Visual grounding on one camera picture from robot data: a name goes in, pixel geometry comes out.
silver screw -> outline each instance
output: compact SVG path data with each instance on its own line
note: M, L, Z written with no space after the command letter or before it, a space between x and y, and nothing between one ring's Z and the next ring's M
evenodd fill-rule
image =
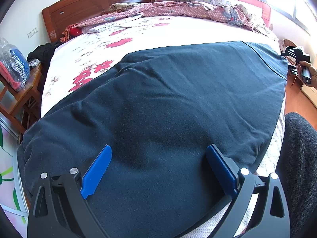
M278 175L276 173L271 173L271 177L272 179L277 180Z
M240 172L241 172L244 176L247 176L247 175L250 173L250 171L249 171L247 168L241 168L241 169L240 169Z
M42 174L41 174L41 178L42 178L42 179L45 179L46 177L47 177L47 173L42 173Z
M74 174L78 173L78 169L76 167L73 167L72 169L69 170L69 173L71 175L74 175Z

bed sheet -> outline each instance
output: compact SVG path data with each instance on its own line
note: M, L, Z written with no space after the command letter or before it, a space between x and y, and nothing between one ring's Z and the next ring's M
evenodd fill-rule
M69 93L107 71L126 54L138 50L243 40L268 44L280 52L278 42L262 34L226 23L183 16L130 17L97 28L105 30L80 35L55 50L44 86L41 117ZM270 146L257 169L263 176L275 171L280 155L285 128L284 107L285 100ZM251 199L237 234L247 226L255 203L256 195ZM207 237L227 207L184 237Z

gray pants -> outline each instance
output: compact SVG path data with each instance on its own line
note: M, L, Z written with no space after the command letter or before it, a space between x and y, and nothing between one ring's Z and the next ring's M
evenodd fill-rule
M285 115L285 122L276 173L287 200L291 238L316 237L317 132L297 113Z

plastic bag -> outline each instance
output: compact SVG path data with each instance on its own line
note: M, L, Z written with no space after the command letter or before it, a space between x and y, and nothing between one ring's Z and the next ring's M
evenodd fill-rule
M0 37L0 74L10 86L19 91L30 77L28 62L16 46Z

human hand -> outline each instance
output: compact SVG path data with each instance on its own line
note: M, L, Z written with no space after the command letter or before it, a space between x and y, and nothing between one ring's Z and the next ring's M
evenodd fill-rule
M301 78L302 66L307 67L307 69L310 72L310 78L311 78L312 82L309 85L307 83L303 82L303 80ZM314 68L314 66L311 63L308 63L305 61L299 62L299 64L296 65L296 69L298 72L299 79L302 81L302 83L304 83L306 86L311 86L311 87L314 87L315 89L317 89L317 70Z

